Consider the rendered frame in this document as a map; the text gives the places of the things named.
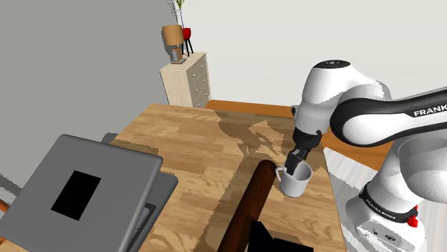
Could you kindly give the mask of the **grey laptop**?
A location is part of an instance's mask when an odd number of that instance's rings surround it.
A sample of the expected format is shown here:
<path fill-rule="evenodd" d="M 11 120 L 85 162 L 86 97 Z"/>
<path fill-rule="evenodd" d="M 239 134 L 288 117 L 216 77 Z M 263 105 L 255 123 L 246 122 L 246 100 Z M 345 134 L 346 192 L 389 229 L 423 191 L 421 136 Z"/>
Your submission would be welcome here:
<path fill-rule="evenodd" d="M 28 252 L 138 252 L 178 184 L 162 163 L 61 135 L 0 218 L 0 237 Z"/>

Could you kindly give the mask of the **black angular block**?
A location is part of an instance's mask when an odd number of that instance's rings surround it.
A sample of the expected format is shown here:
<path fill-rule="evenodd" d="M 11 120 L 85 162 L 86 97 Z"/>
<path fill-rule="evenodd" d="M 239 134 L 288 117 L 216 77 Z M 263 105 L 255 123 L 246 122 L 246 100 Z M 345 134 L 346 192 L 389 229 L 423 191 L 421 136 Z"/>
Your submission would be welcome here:
<path fill-rule="evenodd" d="M 280 238 L 273 238 L 261 221 L 253 220 L 247 252 L 314 252 L 314 249 Z"/>

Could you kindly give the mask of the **white mug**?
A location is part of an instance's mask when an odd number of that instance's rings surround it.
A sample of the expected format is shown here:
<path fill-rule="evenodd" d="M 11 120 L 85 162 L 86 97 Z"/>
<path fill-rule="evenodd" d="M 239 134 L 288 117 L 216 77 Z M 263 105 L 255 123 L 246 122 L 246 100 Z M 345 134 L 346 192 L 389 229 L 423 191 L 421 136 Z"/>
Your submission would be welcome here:
<path fill-rule="evenodd" d="M 300 197 L 313 175 L 311 167 L 305 161 L 298 164 L 292 175 L 285 167 L 276 168 L 275 173 L 280 190 L 290 198 Z"/>

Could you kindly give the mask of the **brown wooden cylinder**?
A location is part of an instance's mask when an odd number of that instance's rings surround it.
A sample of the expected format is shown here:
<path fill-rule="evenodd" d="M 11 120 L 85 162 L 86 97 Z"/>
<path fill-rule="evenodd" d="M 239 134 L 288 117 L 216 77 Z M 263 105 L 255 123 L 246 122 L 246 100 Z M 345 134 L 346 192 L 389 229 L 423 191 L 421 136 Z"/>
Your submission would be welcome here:
<path fill-rule="evenodd" d="M 217 252 L 244 252 L 249 243 L 251 222 L 257 221 L 276 178 L 276 164 L 262 160 L 235 210 Z"/>

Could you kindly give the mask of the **plant in red pot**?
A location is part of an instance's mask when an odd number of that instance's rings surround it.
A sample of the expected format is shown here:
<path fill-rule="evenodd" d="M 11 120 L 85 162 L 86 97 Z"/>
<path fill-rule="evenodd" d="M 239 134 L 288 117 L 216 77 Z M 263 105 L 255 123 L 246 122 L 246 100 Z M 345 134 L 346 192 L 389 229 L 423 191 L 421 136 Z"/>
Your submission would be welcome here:
<path fill-rule="evenodd" d="M 182 45 L 182 52 L 186 50 L 186 55 L 189 57 L 190 54 L 193 54 L 193 47 L 191 44 L 191 29 L 188 27 L 185 27 L 183 22 L 183 5 L 185 0 L 174 0 L 177 8 L 178 8 L 178 14 L 180 15 L 180 21 L 181 21 L 181 27 L 183 32 L 183 40 L 184 43 Z"/>

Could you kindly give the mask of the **beige chest of drawers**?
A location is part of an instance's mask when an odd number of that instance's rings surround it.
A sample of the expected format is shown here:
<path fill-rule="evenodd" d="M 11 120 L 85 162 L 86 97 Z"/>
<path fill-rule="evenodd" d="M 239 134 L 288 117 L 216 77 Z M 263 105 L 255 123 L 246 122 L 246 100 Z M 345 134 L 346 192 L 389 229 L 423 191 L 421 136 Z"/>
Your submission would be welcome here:
<path fill-rule="evenodd" d="M 211 99 L 206 53 L 189 52 L 183 56 L 180 44 L 185 40 L 178 24 L 163 26 L 162 33 L 172 56 L 172 61 L 160 70 L 168 103 L 204 108 Z"/>

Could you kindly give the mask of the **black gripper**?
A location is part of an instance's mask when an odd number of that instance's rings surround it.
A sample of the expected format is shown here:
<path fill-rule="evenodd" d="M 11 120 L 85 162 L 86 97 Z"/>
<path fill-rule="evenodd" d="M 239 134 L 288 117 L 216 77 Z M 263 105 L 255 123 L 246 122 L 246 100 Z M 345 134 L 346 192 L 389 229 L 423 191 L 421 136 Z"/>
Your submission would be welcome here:
<path fill-rule="evenodd" d="M 298 164 L 307 159 L 309 151 L 320 144 L 322 132 L 317 130 L 314 134 L 308 134 L 295 128 L 292 139 L 295 143 L 295 150 L 288 153 L 284 163 L 284 168 L 289 175 L 293 175 Z"/>

